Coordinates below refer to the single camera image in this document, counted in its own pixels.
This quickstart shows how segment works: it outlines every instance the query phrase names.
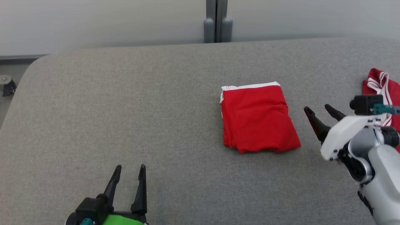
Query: crumpled red cloth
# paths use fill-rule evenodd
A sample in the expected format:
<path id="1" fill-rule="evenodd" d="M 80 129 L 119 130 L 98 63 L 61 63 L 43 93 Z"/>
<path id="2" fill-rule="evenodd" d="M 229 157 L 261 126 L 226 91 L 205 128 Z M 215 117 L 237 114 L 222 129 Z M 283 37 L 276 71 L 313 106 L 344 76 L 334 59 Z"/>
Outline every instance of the crumpled red cloth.
<path id="1" fill-rule="evenodd" d="M 240 153 L 300 147 L 283 92 L 276 84 L 222 92 L 225 146 L 237 148 Z"/>
<path id="2" fill-rule="evenodd" d="M 362 82 L 362 94 L 381 94 L 385 105 L 400 106 L 400 85 L 389 79 L 389 74 L 371 69 L 368 79 Z M 392 126 L 400 131 L 400 115 L 384 115 L 381 126 Z"/>

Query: white wall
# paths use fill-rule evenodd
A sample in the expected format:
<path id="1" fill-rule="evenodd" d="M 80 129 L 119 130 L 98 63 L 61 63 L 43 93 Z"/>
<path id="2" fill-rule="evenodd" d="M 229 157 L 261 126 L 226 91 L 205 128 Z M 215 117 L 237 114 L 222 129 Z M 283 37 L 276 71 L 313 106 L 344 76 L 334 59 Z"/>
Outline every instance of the white wall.
<path id="1" fill-rule="evenodd" d="M 232 41 L 362 34 L 400 39 L 399 0 L 229 0 Z"/>
<path id="2" fill-rule="evenodd" d="M 203 42 L 205 0 L 2 0 L 0 57 Z"/>

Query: folded red cloth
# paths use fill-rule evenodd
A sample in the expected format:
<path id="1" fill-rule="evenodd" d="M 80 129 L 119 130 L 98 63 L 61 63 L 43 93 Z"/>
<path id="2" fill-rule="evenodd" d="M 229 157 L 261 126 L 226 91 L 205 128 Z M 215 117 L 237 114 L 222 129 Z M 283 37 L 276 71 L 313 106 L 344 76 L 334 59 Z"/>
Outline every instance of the folded red cloth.
<path id="1" fill-rule="evenodd" d="M 225 146 L 236 147 L 240 153 L 300 147 L 283 92 L 275 84 L 222 92 Z"/>
<path id="2" fill-rule="evenodd" d="M 400 85 L 389 80 L 389 74 L 378 69 L 371 69 L 368 80 L 362 82 L 362 94 L 381 94 L 386 105 L 400 106 Z M 392 126 L 400 130 L 400 116 L 384 114 L 381 126 Z"/>

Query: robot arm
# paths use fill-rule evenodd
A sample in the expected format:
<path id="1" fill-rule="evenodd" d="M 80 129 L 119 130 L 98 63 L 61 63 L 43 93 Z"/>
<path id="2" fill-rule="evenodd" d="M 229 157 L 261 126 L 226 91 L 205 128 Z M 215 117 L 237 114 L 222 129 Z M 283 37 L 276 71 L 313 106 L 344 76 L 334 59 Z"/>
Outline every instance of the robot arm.
<path id="1" fill-rule="evenodd" d="M 379 127 L 381 113 L 400 113 L 384 106 L 382 95 L 356 96 L 350 103 L 356 116 L 345 116 L 330 105 L 329 114 L 338 120 L 332 128 L 324 125 L 308 107 L 304 111 L 321 141 L 325 160 L 345 164 L 350 176 L 359 182 L 358 196 L 368 207 L 376 224 L 400 224 L 399 133 L 392 127 Z"/>

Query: gray table surface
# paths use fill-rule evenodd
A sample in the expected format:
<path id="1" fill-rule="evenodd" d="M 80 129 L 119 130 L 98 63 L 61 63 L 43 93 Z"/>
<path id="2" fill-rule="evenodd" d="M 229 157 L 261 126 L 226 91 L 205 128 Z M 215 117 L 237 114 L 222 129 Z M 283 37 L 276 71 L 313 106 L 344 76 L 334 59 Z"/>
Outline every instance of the gray table surface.
<path id="1" fill-rule="evenodd" d="M 26 71 L 0 130 L 2 224 L 63 224 L 122 175 L 116 210 L 147 166 L 148 222 L 374 224 L 344 165 L 324 161 L 303 112 L 346 114 L 371 68 L 400 81 L 400 42 L 334 38 L 77 50 Z M 278 81 L 302 147 L 222 145 L 220 87 Z"/>

